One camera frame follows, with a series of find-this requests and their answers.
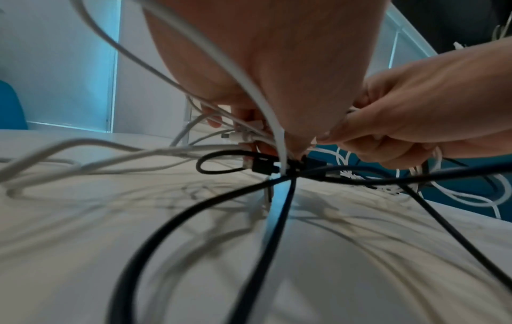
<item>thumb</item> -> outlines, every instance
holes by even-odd
[[[385,135],[389,120],[382,112],[386,99],[376,102],[348,114],[331,131],[316,138],[319,144],[336,144],[367,135]]]

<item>table surface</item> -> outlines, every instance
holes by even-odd
[[[0,156],[72,137],[144,148],[169,144],[141,135],[0,131]],[[80,147],[57,157],[83,163],[115,154],[122,153]],[[179,158],[126,167],[173,161]],[[27,172],[65,167],[41,164]],[[68,178],[16,198],[0,192],[1,323],[105,322],[122,269],[153,231],[198,201],[260,180],[247,171],[200,175],[190,162],[151,173]],[[138,322],[224,323],[273,229],[286,184],[275,190],[270,211],[263,194],[254,193],[205,210],[173,233],[144,271]],[[512,224],[433,205],[512,273]],[[511,323],[510,300],[414,202],[301,180],[250,323]]]

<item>fingernail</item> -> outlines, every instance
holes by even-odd
[[[429,151],[437,146],[436,143],[423,143],[421,144],[424,150]]]
[[[323,133],[320,136],[317,136],[316,140],[317,141],[325,141],[325,140],[328,140],[330,136],[331,136],[331,131],[328,131],[328,132]]]

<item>blue fabric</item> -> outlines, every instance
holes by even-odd
[[[3,81],[0,81],[0,129],[28,129],[16,92]]]
[[[332,151],[336,151],[336,149],[337,149],[336,145],[327,145],[327,146],[320,146],[320,147],[330,149]],[[347,154],[347,152],[345,152],[345,151],[341,151],[340,153],[342,156],[345,156]],[[320,152],[311,152],[309,154],[309,156],[311,156],[315,159],[324,160],[324,161],[334,164],[334,165],[337,164],[336,158],[333,155],[328,155],[328,154],[320,153]],[[485,159],[458,159],[458,160],[464,164],[474,167],[474,166],[483,165],[483,164],[509,162],[509,161],[512,161],[512,155],[488,157]],[[357,161],[357,157],[354,154],[351,155],[349,163],[354,164],[354,163],[356,163],[356,161]],[[384,169],[377,163],[361,162],[360,165],[370,165],[370,166],[376,167],[378,169]],[[453,168],[453,167],[456,167],[456,165],[453,165],[450,162],[443,162],[443,167],[444,168]],[[511,175],[504,175],[504,176],[512,183]],[[502,190],[502,186],[499,182],[497,182],[496,180],[494,180],[493,182],[495,182],[497,184],[498,188],[500,188],[500,190]],[[442,186],[444,186],[448,189],[454,190],[454,191],[466,192],[466,193],[475,194],[475,195],[479,195],[479,196],[485,196],[491,200],[498,199],[501,196],[501,194],[503,193],[503,191],[501,191],[496,196],[492,192],[491,186],[489,184],[487,184],[482,178],[450,180],[450,181],[443,181],[440,184]],[[453,206],[453,207],[457,207],[460,209],[469,210],[469,211],[476,212],[478,214],[486,215],[489,217],[494,217],[494,211],[492,210],[492,208],[472,207],[472,206],[462,204],[460,202],[454,201],[453,199],[449,198],[448,196],[446,196],[445,194],[443,194],[436,188],[424,188],[421,190],[421,192],[423,193],[423,197],[425,197],[425,199],[439,202],[439,203],[442,203],[442,204],[445,204],[448,206]],[[509,199],[504,204],[499,205],[498,208],[501,213],[501,218],[503,220],[512,222],[512,199]]]

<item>hand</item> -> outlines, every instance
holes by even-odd
[[[296,156],[350,107],[387,4],[387,0],[161,2],[201,30],[252,77]],[[150,14],[146,18],[162,59],[184,88],[215,104],[231,106],[232,113],[244,120],[263,119],[237,82],[205,53]],[[272,153],[263,144],[259,148]]]
[[[512,153],[512,39],[453,51],[367,79],[349,114],[320,144],[390,169],[443,156]]]

